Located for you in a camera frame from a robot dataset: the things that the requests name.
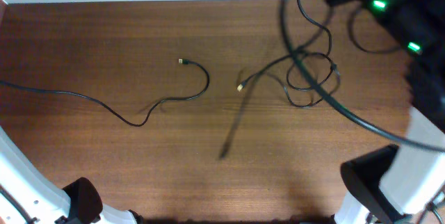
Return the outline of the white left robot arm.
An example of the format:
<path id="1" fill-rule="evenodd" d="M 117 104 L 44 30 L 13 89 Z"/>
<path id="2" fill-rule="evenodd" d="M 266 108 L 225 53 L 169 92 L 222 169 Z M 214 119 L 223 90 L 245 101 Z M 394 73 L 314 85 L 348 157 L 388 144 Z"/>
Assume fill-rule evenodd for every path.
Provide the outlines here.
<path id="1" fill-rule="evenodd" d="M 80 177 L 58 188 L 43 176 L 1 130 L 1 217 L 4 223 L 141 224 L 132 210 L 102 202 L 90 180 Z"/>

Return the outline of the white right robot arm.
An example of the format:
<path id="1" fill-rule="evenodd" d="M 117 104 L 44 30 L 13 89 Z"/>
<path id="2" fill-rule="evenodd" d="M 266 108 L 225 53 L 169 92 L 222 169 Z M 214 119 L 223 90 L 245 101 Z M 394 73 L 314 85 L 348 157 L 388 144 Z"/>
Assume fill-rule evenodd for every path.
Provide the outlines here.
<path id="1" fill-rule="evenodd" d="M 404 139 L 341 165 L 347 192 L 333 223 L 407 223 L 444 206 L 444 0 L 356 1 L 397 42 L 383 74 L 409 99 Z"/>

